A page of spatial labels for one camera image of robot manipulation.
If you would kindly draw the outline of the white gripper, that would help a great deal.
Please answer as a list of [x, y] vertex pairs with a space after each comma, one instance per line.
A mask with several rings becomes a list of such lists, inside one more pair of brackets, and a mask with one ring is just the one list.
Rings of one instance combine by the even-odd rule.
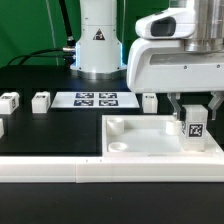
[[224, 52], [190, 53], [184, 41], [195, 31], [195, 11], [168, 8], [136, 22], [138, 39], [131, 46], [127, 85], [134, 93], [168, 93], [173, 115], [180, 119], [180, 94], [212, 92], [212, 119], [224, 102]]

